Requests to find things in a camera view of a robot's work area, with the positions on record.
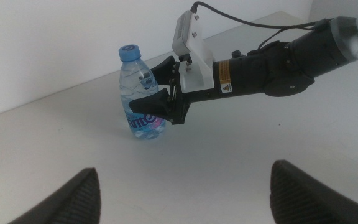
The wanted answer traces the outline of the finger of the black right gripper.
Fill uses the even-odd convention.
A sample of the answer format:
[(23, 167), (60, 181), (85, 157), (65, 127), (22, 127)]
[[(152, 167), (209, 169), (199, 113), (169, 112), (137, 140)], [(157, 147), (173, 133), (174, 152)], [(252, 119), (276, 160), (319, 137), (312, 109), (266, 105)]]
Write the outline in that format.
[(175, 65), (175, 58), (168, 56), (163, 62), (150, 69), (159, 85), (169, 85)]
[(129, 107), (134, 113), (154, 115), (169, 120), (168, 97), (168, 91), (164, 88), (153, 95), (130, 101)]

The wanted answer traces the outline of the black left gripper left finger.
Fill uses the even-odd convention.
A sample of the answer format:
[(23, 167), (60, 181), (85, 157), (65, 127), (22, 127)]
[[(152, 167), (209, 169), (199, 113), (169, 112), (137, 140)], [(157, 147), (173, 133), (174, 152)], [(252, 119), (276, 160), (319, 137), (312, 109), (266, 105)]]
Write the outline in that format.
[(13, 220), (16, 224), (98, 224), (101, 190), (95, 168), (85, 168), (35, 207)]

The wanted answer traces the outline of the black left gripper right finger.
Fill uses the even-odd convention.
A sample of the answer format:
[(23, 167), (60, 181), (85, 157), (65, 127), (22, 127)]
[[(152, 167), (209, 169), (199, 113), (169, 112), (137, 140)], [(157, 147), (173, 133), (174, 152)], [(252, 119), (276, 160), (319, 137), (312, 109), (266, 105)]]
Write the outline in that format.
[(275, 223), (358, 223), (358, 203), (286, 160), (273, 163), (270, 209)]

